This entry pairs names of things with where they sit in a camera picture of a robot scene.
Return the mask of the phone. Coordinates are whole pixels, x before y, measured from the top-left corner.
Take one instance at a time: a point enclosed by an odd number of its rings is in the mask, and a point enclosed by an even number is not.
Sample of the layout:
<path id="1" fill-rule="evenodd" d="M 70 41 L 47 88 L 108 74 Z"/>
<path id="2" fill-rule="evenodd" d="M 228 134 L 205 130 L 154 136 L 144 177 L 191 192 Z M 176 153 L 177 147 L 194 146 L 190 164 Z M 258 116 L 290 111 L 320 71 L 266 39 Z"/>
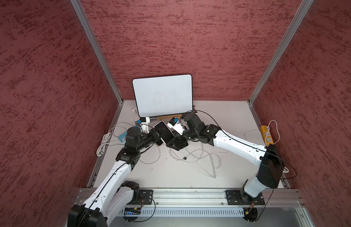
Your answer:
<path id="1" fill-rule="evenodd" d="M 156 129 L 157 133 L 160 135 L 162 141 L 165 144 L 168 144 L 169 142 L 171 142 L 175 137 L 172 131 L 168 128 L 168 126 L 163 121 L 160 121 L 159 123 L 157 123 L 154 126 L 154 128 Z"/>

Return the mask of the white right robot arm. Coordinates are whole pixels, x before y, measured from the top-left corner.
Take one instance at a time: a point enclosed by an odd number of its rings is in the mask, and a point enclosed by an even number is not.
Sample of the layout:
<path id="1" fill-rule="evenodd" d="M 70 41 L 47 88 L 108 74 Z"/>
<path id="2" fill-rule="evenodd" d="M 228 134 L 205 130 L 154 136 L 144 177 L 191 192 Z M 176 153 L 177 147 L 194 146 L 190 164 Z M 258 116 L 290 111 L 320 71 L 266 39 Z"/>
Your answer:
<path id="1" fill-rule="evenodd" d="M 244 183 L 240 195 L 245 198 L 255 198 L 267 188 L 278 188 L 285 165 L 275 145 L 267 147 L 248 142 L 227 133 L 218 124 L 206 125 L 195 113 L 187 113 L 184 121 L 188 128 L 167 141 L 167 147 L 180 151 L 189 141 L 200 141 L 246 159 L 258 172 Z"/>

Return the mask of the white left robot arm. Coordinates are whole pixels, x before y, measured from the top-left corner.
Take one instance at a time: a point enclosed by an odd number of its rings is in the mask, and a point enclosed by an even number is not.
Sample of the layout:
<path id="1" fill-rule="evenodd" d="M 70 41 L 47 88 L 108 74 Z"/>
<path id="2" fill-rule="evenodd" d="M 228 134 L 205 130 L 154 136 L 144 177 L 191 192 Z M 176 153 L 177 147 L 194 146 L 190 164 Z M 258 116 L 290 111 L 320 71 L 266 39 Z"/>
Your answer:
<path id="1" fill-rule="evenodd" d="M 139 184 L 125 181 L 138 163 L 141 150 L 147 151 L 161 141 L 165 129 L 141 132 L 138 127 L 127 130 L 124 147 L 96 191 L 82 204 L 74 205 L 69 212 L 69 227 L 108 227 L 125 205 L 138 201 Z"/>

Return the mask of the blue power strip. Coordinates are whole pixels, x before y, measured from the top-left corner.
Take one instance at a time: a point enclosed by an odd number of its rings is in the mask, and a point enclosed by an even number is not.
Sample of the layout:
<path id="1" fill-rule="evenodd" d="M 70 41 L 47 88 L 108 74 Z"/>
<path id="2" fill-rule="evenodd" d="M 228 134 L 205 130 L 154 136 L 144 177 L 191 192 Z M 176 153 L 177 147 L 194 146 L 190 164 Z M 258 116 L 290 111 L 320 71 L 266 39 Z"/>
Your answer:
<path id="1" fill-rule="evenodd" d="M 127 135 L 127 132 L 125 131 L 124 133 L 120 134 L 118 136 L 118 140 L 121 142 L 121 143 L 125 143 L 126 141 L 126 135 Z"/>

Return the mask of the wooden whiteboard stand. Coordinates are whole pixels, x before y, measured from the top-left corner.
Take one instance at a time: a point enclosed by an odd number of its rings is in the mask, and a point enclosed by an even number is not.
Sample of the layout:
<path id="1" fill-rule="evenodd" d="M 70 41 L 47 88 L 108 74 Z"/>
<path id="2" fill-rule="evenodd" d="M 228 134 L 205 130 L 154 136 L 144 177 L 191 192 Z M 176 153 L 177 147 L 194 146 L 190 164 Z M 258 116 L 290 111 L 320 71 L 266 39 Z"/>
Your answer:
<path id="1" fill-rule="evenodd" d="M 182 117 L 182 114 L 171 114 L 171 115 L 157 116 L 156 118 L 161 120 L 161 121 L 165 121 L 165 120 L 169 121 L 173 117 L 179 119 Z"/>

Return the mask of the yellow power strip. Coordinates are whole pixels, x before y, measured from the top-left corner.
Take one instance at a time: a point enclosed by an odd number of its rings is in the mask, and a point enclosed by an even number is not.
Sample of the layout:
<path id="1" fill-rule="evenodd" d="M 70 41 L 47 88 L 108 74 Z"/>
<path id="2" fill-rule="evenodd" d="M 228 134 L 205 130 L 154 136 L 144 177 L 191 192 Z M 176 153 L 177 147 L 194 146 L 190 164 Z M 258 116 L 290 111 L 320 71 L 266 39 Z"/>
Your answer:
<path id="1" fill-rule="evenodd" d="M 269 146 L 270 144 L 273 145 L 274 140 L 273 140 L 273 137 L 271 136 L 270 127 L 266 126 L 266 125 L 262 125 L 260 127 L 260 131 L 261 131 L 262 138 L 263 138 L 265 145 L 266 146 Z"/>

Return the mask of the white whiteboard black frame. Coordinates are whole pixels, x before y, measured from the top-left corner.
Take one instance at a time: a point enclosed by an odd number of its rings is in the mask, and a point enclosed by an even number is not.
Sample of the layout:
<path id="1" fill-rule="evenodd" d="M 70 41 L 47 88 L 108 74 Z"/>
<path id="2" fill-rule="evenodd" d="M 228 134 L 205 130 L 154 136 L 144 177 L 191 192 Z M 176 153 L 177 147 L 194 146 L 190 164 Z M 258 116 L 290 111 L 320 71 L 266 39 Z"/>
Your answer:
<path id="1" fill-rule="evenodd" d="M 133 79 L 132 85 L 139 117 L 186 113 L 193 109 L 190 74 Z"/>

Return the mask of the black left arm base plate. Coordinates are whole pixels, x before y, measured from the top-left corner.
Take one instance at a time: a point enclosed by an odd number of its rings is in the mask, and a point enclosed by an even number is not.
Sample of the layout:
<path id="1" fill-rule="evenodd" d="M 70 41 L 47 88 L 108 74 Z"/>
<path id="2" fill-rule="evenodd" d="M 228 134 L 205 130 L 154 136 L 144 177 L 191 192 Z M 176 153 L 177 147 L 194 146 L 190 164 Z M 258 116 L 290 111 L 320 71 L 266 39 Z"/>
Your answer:
<path id="1" fill-rule="evenodd" d="M 134 191 L 132 200 L 128 205 L 151 205 L 153 199 L 153 190 L 149 189 L 139 189 Z"/>

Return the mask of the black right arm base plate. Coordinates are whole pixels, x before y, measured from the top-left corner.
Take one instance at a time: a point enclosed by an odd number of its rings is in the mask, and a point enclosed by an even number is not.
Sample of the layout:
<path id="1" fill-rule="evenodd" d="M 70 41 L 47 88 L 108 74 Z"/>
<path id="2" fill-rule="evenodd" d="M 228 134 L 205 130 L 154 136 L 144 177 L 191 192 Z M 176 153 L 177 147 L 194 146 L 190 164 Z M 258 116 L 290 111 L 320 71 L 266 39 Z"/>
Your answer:
<path id="1" fill-rule="evenodd" d="M 226 190 L 225 194 L 228 205 L 265 205 L 262 193 L 252 197 L 243 190 Z"/>

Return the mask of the aluminium front rail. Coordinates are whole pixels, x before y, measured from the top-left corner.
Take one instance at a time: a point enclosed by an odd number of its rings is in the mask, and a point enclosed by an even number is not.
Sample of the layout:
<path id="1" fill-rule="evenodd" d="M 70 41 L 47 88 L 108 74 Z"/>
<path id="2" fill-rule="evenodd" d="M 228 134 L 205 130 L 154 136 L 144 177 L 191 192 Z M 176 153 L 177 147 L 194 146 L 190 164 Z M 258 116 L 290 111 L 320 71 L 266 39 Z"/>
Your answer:
<path id="1" fill-rule="evenodd" d="M 265 205 L 228 205 L 226 190 L 217 188 L 143 188 L 153 190 L 151 205 L 125 205 L 116 217 L 128 223 L 147 221 L 154 217 L 243 218 L 248 223 L 260 220 L 268 208 L 278 208 L 277 217 L 293 211 L 301 226 L 313 222 L 297 189 L 267 189 L 262 193 Z M 82 188 L 75 205 L 82 205 L 96 188 Z"/>

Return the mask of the aluminium corner post left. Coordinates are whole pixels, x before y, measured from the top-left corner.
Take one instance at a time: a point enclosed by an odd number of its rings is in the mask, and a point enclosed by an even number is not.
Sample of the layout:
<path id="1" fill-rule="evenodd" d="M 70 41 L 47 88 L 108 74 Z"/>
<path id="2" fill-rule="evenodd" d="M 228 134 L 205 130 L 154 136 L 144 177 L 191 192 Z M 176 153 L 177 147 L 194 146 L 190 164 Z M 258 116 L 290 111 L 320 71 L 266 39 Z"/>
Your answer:
<path id="1" fill-rule="evenodd" d="M 91 25 L 90 25 L 89 20 L 88 20 L 88 18 L 86 16 L 86 13 L 85 13 L 85 10 L 84 10 L 84 8 L 82 6 L 81 1 L 79 1 L 79 0 L 70 0 L 70 2 L 71 2 L 72 7 L 75 10 L 75 13 L 76 13 L 76 15 L 77 15 L 77 17 L 78 17 L 78 19 L 79 19 L 79 21 L 81 23 L 81 26 L 82 26 L 85 34 L 86 34 L 86 36 L 87 36 L 87 38 L 88 38 L 88 40 L 89 40 L 89 42 L 90 42 L 90 44 L 92 46 L 92 49 L 93 49 L 93 51 L 94 51 L 94 53 L 95 53 L 95 55 L 96 55 L 96 57 L 97 57 L 97 59 L 98 59 L 98 61 L 100 63 L 100 66 L 101 66 L 101 68 L 102 68 L 102 70 L 103 70 L 103 72 L 104 72 L 104 74 L 105 74 L 105 76 L 106 76 L 106 78 L 107 78 L 107 80 L 108 80 L 108 82 L 110 84 L 110 87 L 111 87 L 115 97 L 118 100 L 118 103 L 120 105 L 122 105 L 123 104 L 123 97 L 120 94 L 120 90 L 119 90 L 118 86 L 115 83 L 115 80 L 114 80 L 114 78 L 112 76 L 110 68 L 109 68 L 109 66 L 108 66 L 108 64 L 106 62 L 106 59 L 105 59 L 102 51 L 101 51 L 101 48 L 100 48 L 99 43 L 98 43 L 98 41 L 96 39 L 96 36 L 95 36 L 95 34 L 93 32 L 93 29 L 91 28 Z"/>

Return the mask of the aluminium corner post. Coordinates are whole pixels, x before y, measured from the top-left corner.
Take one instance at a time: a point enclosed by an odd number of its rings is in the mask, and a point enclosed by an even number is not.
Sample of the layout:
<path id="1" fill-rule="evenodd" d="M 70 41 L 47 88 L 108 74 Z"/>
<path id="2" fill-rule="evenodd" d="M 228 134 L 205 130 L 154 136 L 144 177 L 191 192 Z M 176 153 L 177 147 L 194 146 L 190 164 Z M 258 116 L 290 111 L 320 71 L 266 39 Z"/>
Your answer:
<path id="1" fill-rule="evenodd" d="M 105 76 L 106 76 L 106 78 L 107 78 L 107 80 L 108 80 L 108 82 L 110 84 L 110 87 L 111 87 L 115 97 L 118 100 L 118 103 L 120 105 L 122 105 L 123 104 L 123 97 L 120 94 L 120 90 L 119 90 L 118 86 L 115 83 L 115 80 L 114 80 L 114 78 L 112 76 L 110 68 L 109 68 L 109 66 L 108 66 L 108 64 L 106 62 L 106 59 L 105 59 L 102 51 L 101 51 L 101 48 L 100 48 L 99 43 L 98 43 L 98 41 L 96 39 L 96 36 L 95 36 L 95 34 L 93 32 L 93 29 L 91 28 L 91 25 L 90 25 L 89 20 L 88 20 L 88 18 L 86 16 L 86 13 L 85 13 L 85 10 L 84 10 L 84 8 L 82 6 L 81 1 L 79 1 L 79 0 L 70 0 L 70 2 L 71 2 L 72 7 L 75 10 L 75 13 L 76 13 L 76 15 L 77 15 L 77 17 L 78 17 L 78 19 L 79 19 L 79 21 L 81 23 L 81 26 L 82 26 L 85 34 L 86 34 L 86 36 L 87 36 L 87 38 L 88 38 L 88 40 L 89 40 L 89 42 L 90 42 L 90 44 L 92 46 L 92 49 L 93 49 L 93 51 L 94 51 L 94 53 L 95 53 L 95 55 L 96 55 L 96 57 L 97 57 L 97 59 L 98 59 L 98 61 L 100 63 L 100 66 L 101 66 L 101 68 L 102 68 L 102 70 L 103 70 L 103 72 L 104 72 L 104 74 L 105 74 Z"/>
<path id="2" fill-rule="evenodd" d="M 291 23 L 289 24 L 284 36 L 282 37 L 273 57 L 271 58 L 268 66 L 266 67 L 263 75 L 261 76 L 259 82 L 257 83 L 253 93 L 251 94 L 248 104 L 250 107 L 253 106 L 256 98 L 258 97 L 261 89 L 267 82 L 268 78 L 270 77 L 272 71 L 274 70 L 275 66 L 277 65 L 279 59 L 282 57 L 284 51 L 288 47 L 290 41 L 292 40 L 294 34 L 296 33 L 297 29 L 299 28 L 301 22 L 303 21 L 304 17 L 306 16 L 307 12 L 309 11 L 310 7 L 313 4 L 313 0 L 303 0 L 297 9 Z"/>

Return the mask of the aluminium corner post right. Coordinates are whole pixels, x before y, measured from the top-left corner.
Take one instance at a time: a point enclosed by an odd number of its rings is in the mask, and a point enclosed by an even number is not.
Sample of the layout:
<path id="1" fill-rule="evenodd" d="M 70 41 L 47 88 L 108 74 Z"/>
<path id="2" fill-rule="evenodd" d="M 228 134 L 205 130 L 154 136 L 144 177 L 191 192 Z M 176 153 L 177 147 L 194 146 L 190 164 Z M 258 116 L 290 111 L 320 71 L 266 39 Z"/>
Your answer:
<path id="1" fill-rule="evenodd" d="M 270 77 L 272 71 L 274 70 L 275 66 L 277 65 L 279 59 L 282 57 L 284 51 L 288 47 L 290 41 L 292 40 L 294 34 L 296 33 L 297 29 L 299 28 L 301 22 L 303 21 L 304 17 L 306 16 L 307 12 L 309 11 L 310 7 L 313 4 L 313 0 L 303 0 L 297 9 L 291 23 L 289 24 L 284 36 L 282 37 L 273 57 L 271 58 L 268 66 L 266 67 L 263 75 L 261 76 L 259 82 L 257 83 L 253 93 L 251 94 L 248 104 L 250 107 L 253 106 L 256 98 L 258 97 L 261 89 L 267 82 L 268 78 Z"/>

